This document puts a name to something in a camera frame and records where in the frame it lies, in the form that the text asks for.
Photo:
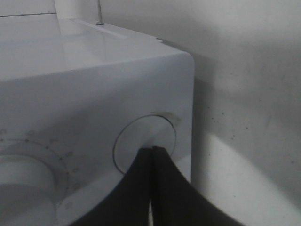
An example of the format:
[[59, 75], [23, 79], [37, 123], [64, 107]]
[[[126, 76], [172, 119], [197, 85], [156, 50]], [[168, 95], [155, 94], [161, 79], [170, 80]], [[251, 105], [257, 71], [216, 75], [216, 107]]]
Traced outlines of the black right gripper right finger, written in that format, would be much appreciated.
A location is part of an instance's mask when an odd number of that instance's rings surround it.
[[181, 174], [167, 151], [151, 150], [151, 208], [155, 226], [238, 226], [207, 201]]

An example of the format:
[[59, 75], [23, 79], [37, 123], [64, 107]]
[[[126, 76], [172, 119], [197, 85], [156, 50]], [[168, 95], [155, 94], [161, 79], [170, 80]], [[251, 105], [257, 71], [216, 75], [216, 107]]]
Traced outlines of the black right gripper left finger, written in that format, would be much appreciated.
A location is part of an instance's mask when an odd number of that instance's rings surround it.
[[118, 185], [73, 226], [148, 226], [152, 149], [141, 148]]

